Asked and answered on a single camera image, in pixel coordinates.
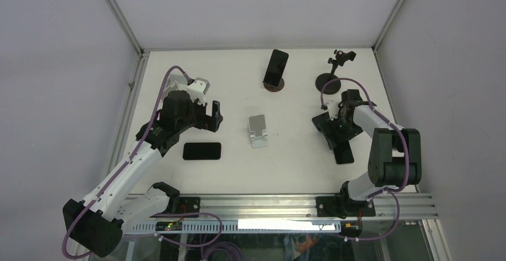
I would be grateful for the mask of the white folding phone stand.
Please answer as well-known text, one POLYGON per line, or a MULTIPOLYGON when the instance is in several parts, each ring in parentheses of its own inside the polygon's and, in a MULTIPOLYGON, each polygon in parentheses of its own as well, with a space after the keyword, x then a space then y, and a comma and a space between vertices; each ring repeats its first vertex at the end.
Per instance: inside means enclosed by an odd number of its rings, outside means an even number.
POLYGON ((269 145, 265 115, 254 115, 248 118, 248 131, 253 149, 265 148, 269 145))

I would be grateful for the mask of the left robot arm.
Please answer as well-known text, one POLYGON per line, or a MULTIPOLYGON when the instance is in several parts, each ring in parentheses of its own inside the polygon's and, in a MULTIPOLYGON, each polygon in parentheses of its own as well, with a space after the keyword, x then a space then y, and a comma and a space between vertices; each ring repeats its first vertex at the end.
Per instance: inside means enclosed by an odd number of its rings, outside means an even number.
POLYGON ((158 96, 148 123, 135 137, 126 157, 106 178, 81 200, 68 200, 63 207, 66 234, 61 250, 68 259, 81 259, 85 254, 71 255, 67 242, 72 239, 99 257, 109 255, 121 241, 125 231, 158 214, 175 217, 180 208, 180 191, 165 182, 157 182, 148 191, 130 201, 125 199, 140 179, 162 161, 190 128, 216 132, 223 116, 220 102, 207 104, 192 97, 186 90, 175 90, 158 96))

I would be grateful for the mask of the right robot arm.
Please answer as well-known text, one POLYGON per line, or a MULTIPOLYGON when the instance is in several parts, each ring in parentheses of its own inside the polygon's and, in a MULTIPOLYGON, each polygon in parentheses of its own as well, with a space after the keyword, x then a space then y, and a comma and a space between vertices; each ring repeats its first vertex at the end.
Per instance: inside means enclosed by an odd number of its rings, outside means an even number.
POLYGON ((374 103, 362 99, 359 90, 343 92, 340 102, 328 102, 323 109, 311 121, 323 134, 337 164, 354 162, 352 139, 362 133, 371 138, 366 172, 344 182, 336 195, 337 210, 343 216, 352 216, 360 207, 368 206, 375 195, 399 192, 421 181, 418 130, 389 121, 374 103))

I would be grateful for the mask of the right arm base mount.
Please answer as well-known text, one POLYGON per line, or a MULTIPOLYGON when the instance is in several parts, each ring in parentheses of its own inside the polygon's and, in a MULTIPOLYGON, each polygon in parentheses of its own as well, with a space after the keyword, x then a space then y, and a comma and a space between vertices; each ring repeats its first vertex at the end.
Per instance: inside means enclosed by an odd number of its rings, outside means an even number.
POLYGON ((374 217, 374 205, 369 206, 366 201, 353 201, 340 195, 317 196, 315 198, 318 217, 374 217))

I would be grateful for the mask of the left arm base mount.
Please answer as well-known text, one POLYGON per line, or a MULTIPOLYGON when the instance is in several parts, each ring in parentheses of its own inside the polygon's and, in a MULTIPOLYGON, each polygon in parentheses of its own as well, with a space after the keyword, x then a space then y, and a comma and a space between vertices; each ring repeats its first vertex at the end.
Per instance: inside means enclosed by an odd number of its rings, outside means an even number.
POLYGON ((169 202, 167 210, 152 215, 152 217, 161 217, 167 214, 183 214, 183 213, 198 213, 200 212, 201 198, 198 196, 183 196, 176 199, 176 201, 169 202))

